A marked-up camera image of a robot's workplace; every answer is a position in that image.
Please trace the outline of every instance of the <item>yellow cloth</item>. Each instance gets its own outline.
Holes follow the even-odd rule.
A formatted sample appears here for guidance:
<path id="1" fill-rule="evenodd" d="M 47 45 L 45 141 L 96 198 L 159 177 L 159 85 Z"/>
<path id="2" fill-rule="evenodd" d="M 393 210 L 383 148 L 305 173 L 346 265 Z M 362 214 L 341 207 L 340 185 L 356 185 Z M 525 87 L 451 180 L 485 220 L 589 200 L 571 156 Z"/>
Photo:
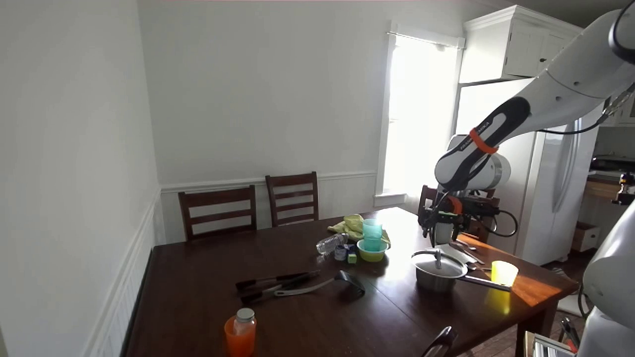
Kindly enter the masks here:
<path id="1" fill-rule="evenodd" d="M 363 221 L 364 217 L 357 214 L 344 216 L 343 221 L 334 226 L 330 226 L 328 230 L 335 233 L 346 233 L 350 239 L 358 241 L 364 238 L 364 234 L 362 233 Z M 385 229 L 382 230 L 382 239 L 390 241 Z"/>

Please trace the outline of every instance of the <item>ceiling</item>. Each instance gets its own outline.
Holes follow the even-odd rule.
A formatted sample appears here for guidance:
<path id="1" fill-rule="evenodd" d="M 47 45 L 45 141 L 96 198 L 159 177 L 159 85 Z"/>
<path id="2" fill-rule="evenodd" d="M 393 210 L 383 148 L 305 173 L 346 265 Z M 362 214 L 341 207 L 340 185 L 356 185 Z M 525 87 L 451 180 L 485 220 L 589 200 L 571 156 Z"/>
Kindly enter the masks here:
<path id="1" fill-rule="evenodd" d="M 586 27 L 600 15 L 623 8 L 631 0 L 510 0 L 510 2 Z"/>

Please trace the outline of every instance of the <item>orange cup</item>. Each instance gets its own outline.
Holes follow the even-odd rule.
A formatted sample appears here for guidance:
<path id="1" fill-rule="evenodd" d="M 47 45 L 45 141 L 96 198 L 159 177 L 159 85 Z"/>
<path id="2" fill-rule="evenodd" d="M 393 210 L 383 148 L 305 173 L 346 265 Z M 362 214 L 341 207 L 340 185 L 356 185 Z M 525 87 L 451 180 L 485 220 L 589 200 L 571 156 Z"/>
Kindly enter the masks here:
<path id="1" fill-rule="evenodd" d="M 256 342 L 256 319 L 251 330 L 242 335 L 234 335 L 234 320 L 232 316 L 225 322 L 225 339 L 227 340 L 227 355 L 230 357 L 253 356 L 253 348 Z"/>

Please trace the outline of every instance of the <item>white refrigerator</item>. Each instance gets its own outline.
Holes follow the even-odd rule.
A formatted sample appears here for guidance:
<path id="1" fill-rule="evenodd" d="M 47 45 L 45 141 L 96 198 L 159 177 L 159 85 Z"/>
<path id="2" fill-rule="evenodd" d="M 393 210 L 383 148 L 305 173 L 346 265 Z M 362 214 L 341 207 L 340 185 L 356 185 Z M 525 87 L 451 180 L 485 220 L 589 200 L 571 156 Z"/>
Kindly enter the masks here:
<path id="1" fill-rule="evenodd" d="M 468 134 L 531 81 L 533 78 L 463 87 L 456 134 Z M 575 123 L 551 129 L 586 128 L 601 113 L 599 106 Z M 509 160 L 512 172 L 506 184 L 496 187 L 494 196 L 500 198 L 501 209 L 518 219 L 519 229 L 510 238 L 490 233 L 489 244 L 538 265 L 566 259 L 597 134 L 597 128 L 578 135 L 533 132 L 500 145 L 498 153 Z M 499 215 L 497 220 L 499 232 L 513 230 L 513 221 L 506 215 Z"/>

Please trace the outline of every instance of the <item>window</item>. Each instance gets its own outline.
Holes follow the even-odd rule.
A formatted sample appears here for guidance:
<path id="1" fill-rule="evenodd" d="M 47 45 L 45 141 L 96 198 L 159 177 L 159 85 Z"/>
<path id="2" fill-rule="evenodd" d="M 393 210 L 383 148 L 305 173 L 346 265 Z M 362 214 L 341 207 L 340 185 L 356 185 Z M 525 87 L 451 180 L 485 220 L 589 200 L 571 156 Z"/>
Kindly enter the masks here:
<path id="1" fill-rule="evenodd" d="M 418 198 L 424 184 L 437 186 L 434 166 L 450 140 L 460 50 L 432 39 L 391 37 L 377 195 L 401 195 L 403 202 L 404 194 Z"/>

